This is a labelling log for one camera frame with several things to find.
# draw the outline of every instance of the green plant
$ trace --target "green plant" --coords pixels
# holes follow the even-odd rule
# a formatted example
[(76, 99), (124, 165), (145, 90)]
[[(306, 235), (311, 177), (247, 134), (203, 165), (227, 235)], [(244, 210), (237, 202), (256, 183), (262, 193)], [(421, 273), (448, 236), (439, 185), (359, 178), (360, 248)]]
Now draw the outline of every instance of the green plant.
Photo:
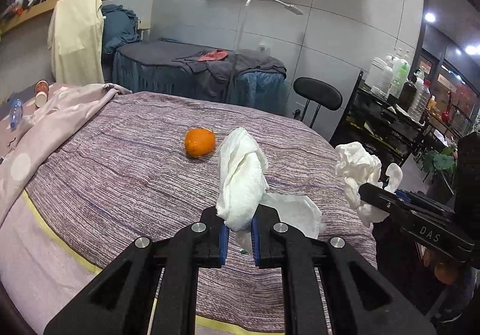
[(426, 173), (438, 174), (443, 172), (450, 187), (455, 187), (455, 177), (457, 172), (457, 162), (453, 157), (453, 153), (457, 148), (456, 144), (452, 144), (445, 148), (441, 153), (436, 150), (428, 151), (423, 156), (422, 170)]

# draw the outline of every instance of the blue bed skirt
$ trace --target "blue bed skirt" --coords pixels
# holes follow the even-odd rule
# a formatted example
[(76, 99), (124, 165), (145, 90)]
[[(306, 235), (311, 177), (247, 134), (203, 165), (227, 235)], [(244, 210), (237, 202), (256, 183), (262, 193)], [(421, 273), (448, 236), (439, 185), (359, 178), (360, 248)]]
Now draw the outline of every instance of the blue bed skirt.
[(279, 103), (284, 75), (259, 71), (234, 77), (228, 90), (220, 96), (206, 94), (191, 75), (179, 67), (148, 66), (115, 53), (112, 82), (132, 92), (150, 91), (203, 101), (229, 103), (281, 114)]

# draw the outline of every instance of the black stool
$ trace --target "black stool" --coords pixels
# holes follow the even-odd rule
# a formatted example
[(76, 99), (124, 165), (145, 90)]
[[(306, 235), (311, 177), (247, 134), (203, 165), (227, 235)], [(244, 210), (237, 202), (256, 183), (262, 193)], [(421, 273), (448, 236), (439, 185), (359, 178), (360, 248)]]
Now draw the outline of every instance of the black stool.
[(299, 77), (293, 83), (293, 89), (299, 96), (307, 99), (300, 121), (303, 121), (310, 101), (318, 103), (310, 128), (314, 126), (320, 106), (325, 106), (327, 109), (335, 111), (340, 108), (343, 102), (342, 94), (335, 87), (311, 77)]

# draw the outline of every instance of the yellow stripe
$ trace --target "yellow stripe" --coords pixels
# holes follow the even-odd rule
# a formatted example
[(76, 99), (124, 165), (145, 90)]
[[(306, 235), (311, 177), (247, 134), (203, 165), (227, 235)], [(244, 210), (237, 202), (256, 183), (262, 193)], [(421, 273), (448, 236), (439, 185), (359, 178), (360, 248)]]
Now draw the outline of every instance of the yellow stripe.
[(95, 275), (99, 274), (102, 269), (99, 267), (95, 266), (93, 263), (90, 263), (87, 261), (84, 257), (81, 255), (77, 254), (74, 250), (72, 250), (67, 243), (65, 243), (50, 227), (49, 225), (45, 222), (43, 217), (40, 215), (38, 212), (37, 208), (35, 205), (33, 205), (32, 200), (28, 196), (27, 192), (25, 190), (22, 191), (22, 199), (25, 201), (27, 204), (28, 208), (33, 214), (33, 217), (37, 221), (38, 225), (45, 231), (45, 233), (54, 240), (55, 243), (57, 243), (60, 247), (62, 247), (70, 256), (72, 256), (80, 265), (85, 267), (87, 270), (91, 271)]
[[(76, 253), (74, 250), (72, 250), (50, 227), (49, 225), (45, 222), (43, 217), (40, 215), (38, 212), (37, 208), (35, 205), (33, 205), (32, 200), (28, 196), (28, 193), (23, 190), (22, 191), (22, 199), (25, 201), (27, 204), (28, 208), (32, 212), (35, 220), (37, 221), (38, 225), (45, 231), (45, 233), (52, 238), (55, 243), (57, 243), (60, 247), (62, 247), (69, 255), (71, 255), (80, 265), (85, 267), (87, 270), (91, 271), (95, 275), (99, 274), (102, 269), (99, 267), (95, 266), (93, 263), (90, 263), (87, 261), (84, 257)], [(153, 309), (155, 309), (157, 305), (157, 299), (155, 298), (154, 304), (153, 304)], [(227, 332), (227, 333), (232, 333), (234, 335), (266, 335), (267, 333), (265, 332), (254, 332), (254, 331), (248, 331), (238, 325), (235, 324), (230, 324), (230, 323), (224, 323), (222, 321), (218, 320), (213, 320), (213, 319), (207, 319), (206, 317), (201, 317), (196, 315), (195, 317), (195, 324), (200, 325), (202, 327), (210, 328), (212, 330), (216, 331), (222, 331), (222, 332)], [(268, 333), (268, 335), (282, 335), (283, 333)]]

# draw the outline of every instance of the metal bolt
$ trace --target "metal bolt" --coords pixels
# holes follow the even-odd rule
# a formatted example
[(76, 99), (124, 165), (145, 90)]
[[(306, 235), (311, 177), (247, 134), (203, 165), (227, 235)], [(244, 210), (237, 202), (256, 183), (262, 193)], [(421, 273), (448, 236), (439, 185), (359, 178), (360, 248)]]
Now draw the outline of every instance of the metal bolt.
[(284, 222), (277, 222), (274, 226), (273, 229), (279, 233), (284, 233), (289, 230), (289, 226), (285, 224)]
[(332, 237), (330, 244), (336, 249), (340, 249), (345, 246), (345, 240), (343, 240), (341, 237)]
[(150, 239), (148, 237), (139, 237), (137, 240), (135, 240), (135, 245), (140, 249), (144, 249), (149, 244)]
[(196, 222), (191, 226), (191, 230), (194, 232), (203, 232), (207, 229), (207, 226), (203, 222)]

